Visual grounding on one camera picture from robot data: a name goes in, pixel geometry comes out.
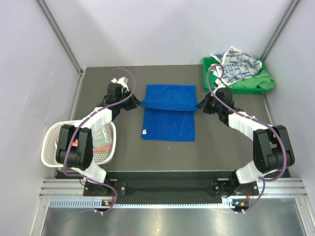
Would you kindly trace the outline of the colourful rabbit print towel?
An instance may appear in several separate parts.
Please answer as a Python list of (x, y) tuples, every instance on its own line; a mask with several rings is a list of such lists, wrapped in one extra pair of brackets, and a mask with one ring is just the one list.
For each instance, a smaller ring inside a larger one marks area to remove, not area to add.
[(112, 144), (111, 125), (108, 123), (97, 130), (93, 136), (93, 147), (99, 149)]

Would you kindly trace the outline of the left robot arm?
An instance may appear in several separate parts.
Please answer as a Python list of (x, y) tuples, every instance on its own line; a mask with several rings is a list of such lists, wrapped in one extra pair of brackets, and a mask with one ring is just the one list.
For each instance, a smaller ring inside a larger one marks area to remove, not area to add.
[(63, 165), (67, 177), (85, 178), (94, 184), (95, 190), (106, 195), (117, 191), (110, 182), (108, 173), (93, 160), (96, 146), (93, 136), (97, 131), (112, 122), (121, 112), (138, 108), (141, 102), (127, 86), (125, 78), (112, 81), (102, 103), (85, 118), (75, 124), (64, 124), (60, 128), (56, 161)]

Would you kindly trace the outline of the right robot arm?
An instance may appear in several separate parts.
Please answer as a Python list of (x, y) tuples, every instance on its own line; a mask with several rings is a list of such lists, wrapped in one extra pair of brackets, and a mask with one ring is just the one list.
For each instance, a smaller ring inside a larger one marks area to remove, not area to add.
[(287, 129), (283, 125), (271, 126), (261, 122), (236, 108), (231, 89), (219, 88), (208, 93), (196, 108), (209, 115), (217, 114), (222, 123), (252, 141), (253, 160), (233, 171), (229, 177), (228, 186), (232, 193), (240, 195), (247, 190), (248, 184), (295, 163)]

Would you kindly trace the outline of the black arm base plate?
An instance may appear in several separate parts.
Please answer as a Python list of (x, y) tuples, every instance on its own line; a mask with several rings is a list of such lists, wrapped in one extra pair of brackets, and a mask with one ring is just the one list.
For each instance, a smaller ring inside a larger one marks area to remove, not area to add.
[(111, 181), (118, 198), (130, 199), (139, 194), (140, 197), (155, 197), (155, 199), (176, 197), (188, 197), (188, 194), (196, 194), (197, 197), (216, 198), (230, 196), (257, 196), (259, 195), (256, 182), (243, 184), (233, 189), (228, 180), (212, 179), (129, 179)]

